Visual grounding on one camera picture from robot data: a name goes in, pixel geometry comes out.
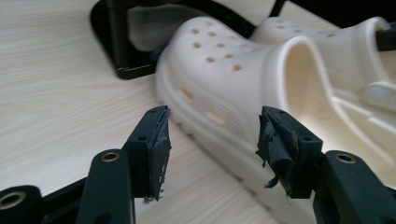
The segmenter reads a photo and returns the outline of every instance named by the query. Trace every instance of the wooden table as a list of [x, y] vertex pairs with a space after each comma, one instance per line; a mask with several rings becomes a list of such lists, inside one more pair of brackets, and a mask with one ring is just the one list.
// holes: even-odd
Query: wooden table
[[[96, 0], [0, 3], [0, 190], [34, 185], [47, 195], [86, 176], [97, 153], [121, 148], [160, 105], [153, 75], [116, 77], [89, 14]], [[273, 0], [222, 0], [257, 24]], [[329, 24], [287, 3], [282, 15]], [[277, 223], [238, 181], [170, 123], [173, 149], [157, 203], [136, 200], [138, 223]]]

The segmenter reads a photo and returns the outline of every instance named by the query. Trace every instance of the black plastic bracket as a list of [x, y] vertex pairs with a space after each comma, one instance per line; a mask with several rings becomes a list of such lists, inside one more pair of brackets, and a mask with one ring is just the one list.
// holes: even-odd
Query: black plastic bracket
[[210, 0], [100, 0], [92, 8], [91, 25], [112, 62], [117, 76], [132, 79], [154, 74], [163, 49], [138, 50], [128, 37], [127, 10], [133, 7], [156, 7], [167, 4], [192, 7], [224, 22], [237, 33], [249, 37], [254, 25], [227, 7]]

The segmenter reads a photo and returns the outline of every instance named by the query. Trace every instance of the screw hole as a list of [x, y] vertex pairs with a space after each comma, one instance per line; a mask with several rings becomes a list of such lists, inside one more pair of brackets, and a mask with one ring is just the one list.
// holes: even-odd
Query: screw hole
[[206, 61], [209, 62], [209, 63], [213, 63], [213, 62], [216, 61], [216, 59], [214, 59], [214, 58], [212, 58], [212, 57], [207, 57], [207, 58], [206, 58]]
[[337, 158], [337, 160], [344, 162], [344, 163], [355, 163], [356, 160], [346, 154], [337, 154], [335, 155], [335, 158]]
[[233, 57], [232, 54], [226, 54], [226, 55], [224, 55], [224, 58], [226, 58], [226, 59], [231, 59], [232, 57]]
[[233, 66], [233, 71], [240, 71], [242, 69], [242, 65], [240, 65], [240, 64], [236, 64], [236, 65], [234, 65]]
[[6, 210], [21, 203], [26, 198], [24, 191], [14, 191], [0, 198], [0, 210]]
[[192, 29], [191, 30], [193, 34], [198, 35], [199, 34], [199, 30], [198, 29]]
[[196, 48], [196, 49], [199, 49], [202, 45], [200, 44], [200, 43], [198, 43], [198, 42], [194, 42], [194, 43], [192, 43], [192, 45]]
[[102, 156], [101, 160], [104, 162], [111, 162], [111, 161], [116, 161], [119, 157], [120, 154], [117, 152], [107, 152]]

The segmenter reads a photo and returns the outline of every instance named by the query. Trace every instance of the black plastic frame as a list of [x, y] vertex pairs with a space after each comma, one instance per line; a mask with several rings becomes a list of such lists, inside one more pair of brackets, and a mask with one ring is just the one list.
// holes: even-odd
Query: black plastic frame
[[174, 3], [192, 7], [222, 21], [244, 37], [251, 36], [255, 26], [227, 7], [210, 0], [123, 1], [100, 0], [91, 12], [96, 36], [112, 62], [117, 76], [132, 79], [153, 74], [162, 49], [138, 50], [128, 38], [127, 11], [133, 7], [156, 7]]

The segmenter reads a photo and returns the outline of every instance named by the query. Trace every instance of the white clog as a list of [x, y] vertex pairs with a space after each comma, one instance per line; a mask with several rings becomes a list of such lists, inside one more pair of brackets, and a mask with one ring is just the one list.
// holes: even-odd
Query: white clog
[[337, 96], [336, 103], [356, 125], [360, 139], [371, 146], [360, 151], [372, 150], [393, 165], [378, 167], [381, 161], [372, 161], [368, 155], [363, 158], [385, 184], [396, 188], [396, 50], [378, 52], [375, 43], [375, 32], [388, 28], [389, 24], [379, 17], [330, 32], [318, 32], [282, 18], [268, 18], [250, 39], [281, 43], [307, 35], [317, 43]]
[[331, 89], [313, 40], [296, 36], [282, 43], [247, 40], [221, 22], [199, 17], [179, 27], [156, 70], [157, 94], [174, 119], [217, 161], [241, 179], [286, 223], [315, 223], [312, 202], [287, 199], [255, 155], [263, 105], [291, 113], [320, 137], [325, 149], [370, 158], [376, 170], [394, 169], [388, 153], [361, 139]]

